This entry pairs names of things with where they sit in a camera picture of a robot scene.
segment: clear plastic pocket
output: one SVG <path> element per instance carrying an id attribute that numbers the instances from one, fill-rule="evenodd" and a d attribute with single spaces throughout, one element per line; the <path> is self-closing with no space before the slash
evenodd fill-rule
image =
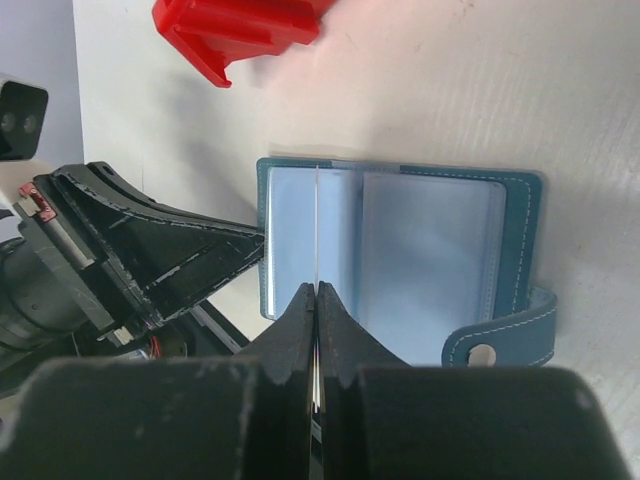
<path id="1" fill-rule="evenodd" d="M 438 365 L 453 331 L 492 318 L 505 200 L 495 182 L 273 168 L 267 314 L 317 278 L 393 353 Z"/>

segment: white table surface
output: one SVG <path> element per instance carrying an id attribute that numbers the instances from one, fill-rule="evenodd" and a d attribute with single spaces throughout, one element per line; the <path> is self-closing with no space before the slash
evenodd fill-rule
<path id="1" fill-rule="evenodd" d="M 640 475 L 640 2 L 340 0 L 324 37 L 208 84 L 151 0 L 75 0 L 85 161 L 158 201 L 255 223 L 269 154 L 531 169 L 553 364 L 599 395 Z M 213 302 L 248 336 L 255 269 Z"/>

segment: metal snap button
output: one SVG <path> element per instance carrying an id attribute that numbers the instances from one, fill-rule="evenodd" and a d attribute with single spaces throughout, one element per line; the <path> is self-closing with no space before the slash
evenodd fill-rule
<path id="1" fill-rule="evenodd" d="M 486 343 L 481 343 L 469 350 L 467 365 L 470 367 L 493 367 L 497 358 L 498 355 L 495 348 Z"/>

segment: red wire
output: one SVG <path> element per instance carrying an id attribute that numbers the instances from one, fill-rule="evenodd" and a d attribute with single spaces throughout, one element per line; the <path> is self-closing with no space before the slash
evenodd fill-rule
<path id="1" fill-rule="evenodd" d="M 153 358 L 158 358 L 158 349 L 157 349 L 157 339 L 156 337 L 149 337 L 149 344 L 151 347 L 151 356 Z"/>
<path id="2" fill-rule="evenodd" d="M 158 352 L 158 358 L 162 357 L 162 349 L 160 348 L 160 340 L 158 340 L 158 337 L 156 338 L 156 352 Z"/>

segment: white stitching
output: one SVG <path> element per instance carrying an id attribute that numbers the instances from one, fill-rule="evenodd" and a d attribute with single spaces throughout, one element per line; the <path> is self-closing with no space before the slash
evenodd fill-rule
<path id="1" fill-rule="evenodd" d="M 491 200 L 491 207 L 490 207 L 492 210 L 495 207 L 495 204 L 497 204 L 497 199 L 495 196 L 493 196 Z M 500 233 L 502 235 L 500 236 L 499 244 L 502 245 L 503 232 L 500 232 Z M 482 316 L 482 321 L 491 320 L 493 311 L 495 309 L 495 296 L 498 290 L 498 282 L 495 279 L 497 274 L 500 271 L 500 250 L 501 249 L 495 249 L 495 245 L 492 245 L 491 250 L 493 250 L 493 254 L 491 255 L 491 267 L 489 268 L 489 278 L 488 278 L 489 288 L 487 288 L 487 292 L 484 299 L 485 308 Z"/>
<path id="2" fill-rule="evenodd" d="M 544 357 L 542 357 L 539 360 L 536 360 L 535 362 L 531 362 L 529 364 L 530 367 L 533 367 L 534 365 L 538 365 L 540 363 L 544 363 L 547 360 L 549 360 L 551 357 L 553 357 L 553 354 L 555 353 L 555 351 L 553 350 L 553 348 L 549 351 L 549 353 L 547 353 Z"/>
<path id="3" fill-rule="evenodd" d="M 527 232 L 529 230 L 529 217 L 531 215 L 531 186 L 527 183 L 527 215 L 524 219 L 524 229 L 522 230 L 522 247 L 520 248 L 520 261 L 518 263 L 518 276 L 516 277 L 516 293 L 513 297 L 511 313 L 516 312 L 516 299 L 518 298 L 518 287 L 520 286 L 520 275 L 522 274 L 522 263 L 524 260 L 524 247 L 527 241 Z"/>
<path id="4" fill-rule="evenodd" d="M 453 365 L 453 357 L 454 357 L 454 354 L 456 353 L 456 348 L 458 348 L 458 345 L 463 340 L 466 340 L 467 338 L 472 338 L 472 337 L 479 337 L 482 335 L 486 335 L 488 333 L 495 333 L 495 332 L 500 332 L 502 330 L 509 330 L 510 328 L 522 327 L 523 325 L 527 325 L 529 323 L 535 322 L 536 320 L 540 320 L 541 318 L 549 316 L 555 311 L 556 311 L 556 307 L 553 307 L 551 310 L 548 310 L 545 313 L 541 313 L 537 317 L 529 318 L 527 320 L 523 320 L 522 322 L 514 323 L 512 325 L 504 325 L 502 327 L 493 328 L 491 330 L 485 330 L 483 332 L 468 333 L 467 335 L 460 337 L 458 341 L 453 345 L 453 348 L 451 349 L 451 353 L 449 354 L 449 364 Z"/>

